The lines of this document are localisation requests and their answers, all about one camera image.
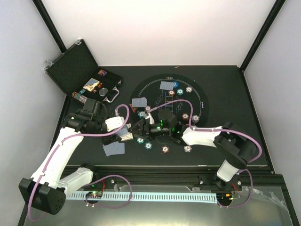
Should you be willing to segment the single green poker chip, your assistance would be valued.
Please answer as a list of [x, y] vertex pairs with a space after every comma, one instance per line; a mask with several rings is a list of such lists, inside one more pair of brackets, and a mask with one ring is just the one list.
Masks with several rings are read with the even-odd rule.
[[142, 139], [142, 138], [137, 138], [137, 143], [143, 144], [143, 143], [144, 143], [144, 139]]

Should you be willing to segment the card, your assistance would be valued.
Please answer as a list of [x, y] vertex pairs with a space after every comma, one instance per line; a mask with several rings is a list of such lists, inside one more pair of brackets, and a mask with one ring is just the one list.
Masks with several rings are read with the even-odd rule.
[[161, 90], [173, 90], [174, 89], [174, 83], [173, 82], [168, 82], [168, 81], [162, 81], [160, 83], [159, 89]]
[[119, 142], [113, 142], [109, 145], [104, 145], [103, 150], [107, 157], [111, 155], [121, 155], [125, 153], [125, 144]]
[[145, 97], [133, 98], [131, 105], [134, 108], [146, 107], [147, 106], [147, 98], [145, 98]]

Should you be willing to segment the brown poker chip stack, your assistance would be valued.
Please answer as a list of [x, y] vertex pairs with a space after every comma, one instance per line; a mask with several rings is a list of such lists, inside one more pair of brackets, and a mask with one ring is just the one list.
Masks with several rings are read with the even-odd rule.
[[169, 152], [169, 147], [166, 146], [166, 145], [164, 145], [164, 146], [162, 146], [161, 151], [162, 151], [163, 153], [168, 153], [168, 152]]

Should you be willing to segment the blue white poker chip stack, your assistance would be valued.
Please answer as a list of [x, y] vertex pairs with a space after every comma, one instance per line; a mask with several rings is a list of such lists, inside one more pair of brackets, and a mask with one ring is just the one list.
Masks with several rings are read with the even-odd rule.
[[189, 152], [191, 152], [191, 150], [192, 150], [192, 148], [191, 148], [191, 146], [190, 145], [186, 145], [186, 146], [184, 146], [184, 151], [186, 152], [186, 153], [189, 153]]

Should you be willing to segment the blue white chip mat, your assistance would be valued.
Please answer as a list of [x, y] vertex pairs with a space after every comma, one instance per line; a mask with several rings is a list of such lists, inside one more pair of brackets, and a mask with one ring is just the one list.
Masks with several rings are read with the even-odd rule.
[[186, 90], [187, 93], [191, 93], [193, 91], [192, 87], [186, 87], [185, 90]]
[[191, 120], [192, 120], [193, 123], [197, 123], [199, 121], [199, 116], [198, 115], [193, 115]]

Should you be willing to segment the chips row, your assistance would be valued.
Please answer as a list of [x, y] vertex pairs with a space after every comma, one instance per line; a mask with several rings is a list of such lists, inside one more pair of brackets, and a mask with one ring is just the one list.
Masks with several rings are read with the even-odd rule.
[[73, 92], [71, 96], [83, 104], [85, 104], [87, 101], [87, 97], [78, 92]]

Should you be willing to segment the blue round button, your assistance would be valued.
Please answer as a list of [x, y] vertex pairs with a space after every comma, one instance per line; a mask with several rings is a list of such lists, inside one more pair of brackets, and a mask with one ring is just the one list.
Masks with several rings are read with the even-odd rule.
[[174, 85], [174, 88], [177, 88], [179, 86], [179, 83], [177, 81], [173, 81], [173, 85]]

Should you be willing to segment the blue white chip mat top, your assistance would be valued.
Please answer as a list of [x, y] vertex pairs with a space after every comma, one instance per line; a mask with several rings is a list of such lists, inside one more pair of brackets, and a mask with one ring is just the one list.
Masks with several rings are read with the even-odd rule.
[[186, 87], [185, 90], [186, 90], [187, 93], [191, 93], [193, 91], [192, 87]]

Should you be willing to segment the blue patterned card deck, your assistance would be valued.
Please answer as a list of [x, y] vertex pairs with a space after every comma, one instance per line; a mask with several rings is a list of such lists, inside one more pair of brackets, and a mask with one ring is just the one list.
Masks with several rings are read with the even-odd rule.
[[123, 127], [121, 130], [119, 130], [117, 133], [116, 133], [116, 135], [117, 136], [119, 136], [119, 137], [121, 137], [122, 135], [124, 135], [124, 134], [127, 134], [129, 131], [128, 131], [128, 129], [131, 127], [131, 124], [129, 123], [129, 124], [127, 124], [125, 127]]

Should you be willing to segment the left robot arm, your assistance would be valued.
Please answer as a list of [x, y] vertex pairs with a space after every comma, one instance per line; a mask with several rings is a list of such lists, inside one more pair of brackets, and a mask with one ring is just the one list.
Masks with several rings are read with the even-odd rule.
[[68, 114], [43, 163], [30, 179], [20, 181], [18, 187], [29, 215], [32, 208], [55, 215], [72, 193], [86, 185], [100, 185], [101, 176], [87, 167], [80, 167], [65, 178], [61, 175], [84, 137], [111, 137], [126, 125], [130, 113], [127, 105], [117, 106], [114, 117], [105, 120], [99, 116], [102, 106], [99, 101], [87, 99], [82, 109]]

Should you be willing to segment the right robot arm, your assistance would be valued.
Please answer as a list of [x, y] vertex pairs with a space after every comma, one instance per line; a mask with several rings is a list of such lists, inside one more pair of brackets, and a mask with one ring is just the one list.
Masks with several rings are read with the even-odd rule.
[[232, 123], [216, 128], [190, 127], [178, 121], [168, 109], [161, 110], [158, 119], [159, 122], [155, 123], [151, 115], [144, 116], [129, 131], [135, 137], [144, 140], [169, 136], [174, 143], [182, 145], [185, 151], [194, 145], [218, 149], [224, 161], [210, 180], [209, 186], [215, 186], [220, 191], [231, 184], [236, 174], [247, 168], [247, 164], [258, 150], [255, 140], [240, 131], [235, 131]]

